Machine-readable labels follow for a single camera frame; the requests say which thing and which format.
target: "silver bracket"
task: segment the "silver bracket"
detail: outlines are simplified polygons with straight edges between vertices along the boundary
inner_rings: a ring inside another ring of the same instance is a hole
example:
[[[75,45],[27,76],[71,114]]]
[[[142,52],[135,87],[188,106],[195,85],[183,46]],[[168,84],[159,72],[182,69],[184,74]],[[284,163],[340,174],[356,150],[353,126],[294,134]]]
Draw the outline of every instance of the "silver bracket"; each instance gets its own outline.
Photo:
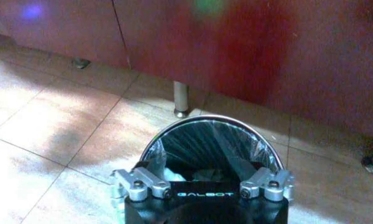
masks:
[[[148,188],[156,198],[171,198],[171,184],[156,177],[144,167],[135,168],[130,173],[124,169],[112,173],[112,198],[130,195],[132,201],[144,201]]]
[[[268,168],[260,168],[255,175],[240,184],[240,195],[244,199],[260,196],[264,189],[264,197],[271,201],[282,201],[286,197],[291,202],[295,192],[295,176],[291,171],[271,172]]]

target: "silver rim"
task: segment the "silver rim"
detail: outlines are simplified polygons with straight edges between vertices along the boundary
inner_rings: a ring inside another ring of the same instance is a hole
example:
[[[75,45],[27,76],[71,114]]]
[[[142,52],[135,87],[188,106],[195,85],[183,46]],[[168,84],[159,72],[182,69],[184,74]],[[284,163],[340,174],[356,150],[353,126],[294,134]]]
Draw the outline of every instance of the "silver rim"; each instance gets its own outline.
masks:
[[[243,123],[242,121],[234,119],[234,118],[230,118],[227,116],[223,116],[223,115],[199,115],[199,116],[192,116],[190,118],[186,118],[183,120],[179,120],[176,121],[174,124],[171,124],[166,129],[162,130],[162,132],[154,137],[154,139],[151,140],[148,146],[146,147],[146,150],[143,152],[143,155],[140,157],[140,161],[144,160],[146,156],[147,156],[147,152],[148,152],[148,149],[151,148],[151,146],[154,145],[154,143],[156,142],[156,140],[167,133],[170,132],[174,128],[176,128],[179,125],[184,124],[184,123],[188,123],[191,121],[198,121],[198,120],[218,120],[218,121],[226,121],[244,129],[247,129],[250,132],[252,132],[258,138],[270,146],[270,149],[271,149],[271,152],[275,156],[275,159],[276,159],[276,162],[278,162],[278,165],[280,167],[280,169],[286,169],[284,168],[284,165],[282,163],[282,160],[280,160],[280,156],[279,154],[276,153],[271,143],[267,141],[267,139],[259,134],[259,132],[251,127],[248,126],[246,123]]]

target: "screw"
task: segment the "screw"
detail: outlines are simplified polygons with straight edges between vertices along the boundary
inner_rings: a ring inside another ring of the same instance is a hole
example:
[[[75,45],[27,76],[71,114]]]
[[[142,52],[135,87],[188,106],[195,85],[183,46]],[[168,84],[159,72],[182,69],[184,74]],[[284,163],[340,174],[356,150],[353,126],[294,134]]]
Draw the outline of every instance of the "screw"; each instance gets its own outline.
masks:
[[[140,181],[140,180],[135,181],[134,188],[135,189],[142,189],[143,187],[144,187],[144,182]]]
[[[166,183],[166,182],[159,182],[159,186],[160,186],[160,187],[166,187],[166,186],[167,186],[167,183]]]
[[[280,187],[280,183],[278,181],[270,181],[268,186],[271,188],[279,188]]]
[[[250,191],[247,189],[242,190],[242,197],[243,197],[243,199],[250,199],[251,193],[250,193]]]
[[[163,197],[166,199],[170,199],[172,197],[172,191],[171,189],[166,189],[166,191],[163,192]]]

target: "tile grout line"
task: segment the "tile grout line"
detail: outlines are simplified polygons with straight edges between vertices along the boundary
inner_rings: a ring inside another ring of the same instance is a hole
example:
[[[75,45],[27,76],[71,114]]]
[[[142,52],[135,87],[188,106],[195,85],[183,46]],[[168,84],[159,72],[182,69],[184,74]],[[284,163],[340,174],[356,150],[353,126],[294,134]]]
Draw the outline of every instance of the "tile grout line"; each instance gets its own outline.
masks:
[[[48,87],[54,84],[54,82],[58,80],[58,77],[54,76],[54,80],[46,85],[44,88],[36,93],[36,95],[27,101],[27,103],[14,112],[14,114],[6,119],[6,121],[0,124],[0,127],[10,121],[11,118],[27,107],[27,105],[32,102],[32,100],[38,97],[38,95],[48,89]]]
[[[42,72],[42,73],[44,73],[44,74],[47,74],[47,75],[55,76],[55,77],[58,77],[58,78],[60,78],[60,79],[64,79],[64,80],[72,82],[74,84],[78,84],[78,85],[90,87],[90,88],[92,88],[92,89],[95,89],[95,90],[103,91],[103,92],[110,93],[110,94],[112,94],[112,95],[116,95],[116,96],[119,96],[119,97],[122,97],[122,96],[124,95],[124,93],[116,94],[116,93],[112,93],[112,92],[110,92],[110,91],[107,91],[107,90],[99,89],[98,87],[94,87],[94,86],[91,86],[91,85],[88,85],[88,84],[79,83],[78,81],[75,81],[75,80],[72,80],[72,79],[68,79],[67,77],[62,76],[62,75],[67,72],[67,70],[64,70],[63,72],[60,72],[62,74],[58,75],[58,74],[52,74],[52,73],[48,73],[48,72],[46,72],[46,71],[42,71],[42,70],[39,70],[39,69],[36,69],[36,68],[27,67],[26,65],[18,64],[18,63],[11,62],[11,61],[6,61],[6,60],[2,60],[2,61],[3,61],[4,63],[10,63],[10,64],[14,64],[14,65],[16,65],[16,66],[20,66],[20,67],[23,67],[23,68],[26,68],[26,69],[31,69],[31,70],[34,70],[34,71]]]
[[[164,108],[164,107],[162,107],[162,106],[152,105],[152,104],[150,104],[150,103],[147,103],[147,102],[139,101],[138,99],[132,99],[132,98],[130,98],[130,97],[123,97],[123,99],[127,99],[127,100],[131,100],[131,101],[139,102],[139,103],[142,103],[142,104],[146,104],[146,105],[154,106],[155,108],[159,108],[159,109],[162,109],[162,110],[166,110],[166,111],[172,112],[172,110],[170,110],[170,109],[167,109],[167,108]]]
[[[51,185],[48,186],[46,192],[43,193],[42,197],[39,198],[38,202],[35,203],[34,207],[31,208],[30,212],[27,213],[26,217],[23,218],[23,221],[20,221],[20,224],[23,224],[24,220],[27,219],[28,215],[31,214],[32,210],[35,209],[35,207],[38,206],[39,202],[42,201],[44,195],[47,194],[47,192],[50,191],[52,185],[55,185],[60,175],[63,174],[64,170],[66,170],[67,167],[63,167],[63,170],[62,172],[59,173],[59,175],[56,176],[56,179],[52,181]]]
[[[337,163],[339,165],[344,165],[344,166],[348,166],[348,167],[351,167],[351,168],[361,168],[361,167],[363,167],[363,166],[355,166],[355,165],[352,165],[352,164],[348,164],[348,163],[344,163],[344,162],[341,162],[341,161],[334,160],[332,158],[330,158],[330,157],[327,157],[327,156],[324,156],[324,155],[319,155],[319,154],[315,154],[315,153],[312,153],[312,152],[308,152],[308,151],[306,151],[304,149],[300,149],[300,148],[296,148],[296,147],[291,147],[291,148],[294,148],[294,149],[296,149],[296,150],[299,150],[299,151],[302,151],[302,152],[304,152],[304,153],[307,153],[307,154],[311,154],[311,155],[314,155],[314,156],[322,157],[323,159],[326,159],[326,160],[328,160],[328,161],[331,161],[331,162],[335,162],[335,163]]]
[[[96,178],[96,177],[94,177],[94,176],[91,176],[91,175],[88,175],[88,174],[86,174],[86,173],[83,173],[83,172],[80,172],[78,169],[75,169],[75,168],[72,168],[72,167],[66,167],[66,168],[70,169],[70,170],[72,170],[72,171],[75,171],[75,172],[78,172],[78,173],[80,173],[80,174],[83,174],[83,175],[87,176],[88,178],[92,178],[92,179],[95,179],[96,181],[99,181],[99,182],[102,182],[102,183],[104,183],[104,184],[107,184],[107,185],[111,185],[111,183],[108,183],[108,182],[100,180],[99,178]]]
[[[20,147],[20,146],[18,146],[18,145],[15,145],[15,144],[12,144],[11,142],[8,142],[8,141],[6,141],[6,140],[3,140],[3,139],[0,139],[0,141],[3,141],[4,143],[7,143],[7,144],[10,144],[10,145],[15,146],[15,147],[16,147],[16,148],[19,148],[20,150],[24,150],[24,151],[27,151],[28,153],[31,153],[31,154],[34,154],[34,155],[39,156],[40,158],[43,158],[43,159],[46,159],[46,160],[48,160],[48,161],[54,162],[55,164],[60,165],[62,167],[68,168],[68,169],[72,169],[72,170],[74,170],[74,171],[76,171],[78,173],[80,173],[80,174],[83,174],[83,175],[86,175],[86,176],[88,176],[88,177],[94,178],[95,180],[98,180],[98,181],[100,181],[100,182],[103,182],[103,183],[106,183],[106,184],[110,184],[110,183],[107,183],[106,181],[103,181],[103,180],[98,179],[96,177],[90,176],[88,174],[86,174],[86,173],[80,172],[80,171],[79,171],[79,170],[76,170],[75,168],[72,168],[72,167],[67,167],[64,164],[62,164],[62,163],[59,163],[59,162],[54,161],[52,159],[50,159],[50,158],[47,158],[47,157],[44,157],[44,156],[39,155],[38,153],[35,153],[35,152],[32,152],[32,151],[27,150],[26,148]]]
[[[127,90],[130,90],[131,85],[132,85],[132,84],[138,81],[138,78],[139,78],[139,77],[140,77],[140,74],[136,76],[135,80],[131,82],[131,84],[130,84],[130,86],[128,86]],[[106,121],[106,119],[107,119],[107,117],[108,117],[110,113],[112,112],[114,108],[116,107],[116,105],[119,104],[119,102],[120,102],[120,100],[122,100],[122,99],[123,99],[123,97],[120,96],[120,97],[119,97],[119,99],[118,99],[118,101],[116,101],[116,103],[114,104],[114,106],[112,106],[111,110],[108,111],[107,115],[104,116],[103,120],[100,121],[100,123],[99,123],[98,127],[94,129],[94,131],[92,131],[91,135],[90,135],[90,136],[88,136],[88,138],[86,139],[86,141],[84,141],[83,145],[80,146],[80,148],[79,148],[78,152],[76,152],[76,153],[75,153],[75,155],[72,156],[72,159],[71,159],[71,161],[68,162],[67,167],[70,167],[70,164],[71,164],[71,162],[72,162],[74,158],[75,158],[75,157],[76,157],[76,155],[79,154],[79,152],[80,152],[80,150],[83,149],[83,147],[84,147],[86,143],[88,142],[88,140],[91,139],[91,137],[92,137],[92,135],[95,134],[96,130],[98,130],[98,129],[99,129],[99,127],[102,126],[103,122]]]
[[[35,153],[34,151],[27,150],[26,148],[23,148],[23,147],[20,147],[20,146],[15,145],[14,143],[11,143],[11,142],[8,142],[8,141],[3,140],[2,138],[0,138],[0,141],[6,142],[7,144],[10,144],[10,145],[15,146],[16,148],[19,148],[19,149],[22,149],[22,150],[24,150],[24,151],[27,151],[28,153],[32,153],[34,155],[36,155],[36,156],[42,157],[43,159],[50,160],[50,161],[51,161],[51,162],[54,162],[55,164],[58,164],[58,165],[60,165],[60,166],[66,167],[66,165],[64,165],[64,164],[62,164],[62,163],[59,163],[59,162],[54,161],[52,159],[50,159],[50,158],[44,157],[43,155],[39,155],[39,154],[38,154],[38,153]]]

